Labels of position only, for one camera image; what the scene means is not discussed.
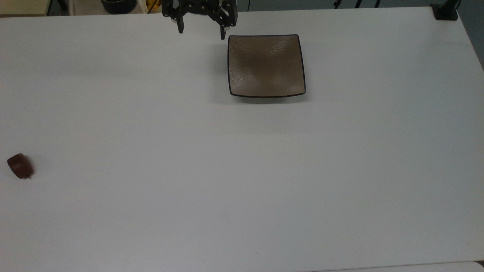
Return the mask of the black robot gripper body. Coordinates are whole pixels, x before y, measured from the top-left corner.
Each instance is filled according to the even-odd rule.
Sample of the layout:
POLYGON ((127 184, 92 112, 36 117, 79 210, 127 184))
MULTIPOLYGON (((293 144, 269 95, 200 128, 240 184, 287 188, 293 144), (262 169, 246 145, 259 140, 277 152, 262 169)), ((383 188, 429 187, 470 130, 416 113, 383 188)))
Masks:
POLYGON ((229 26, 237 25, 237 3, 235 0, 163 0, 162 15, 177 23, 177 15, 198 14, 207 16, 219 26, 224 21, 229 26))

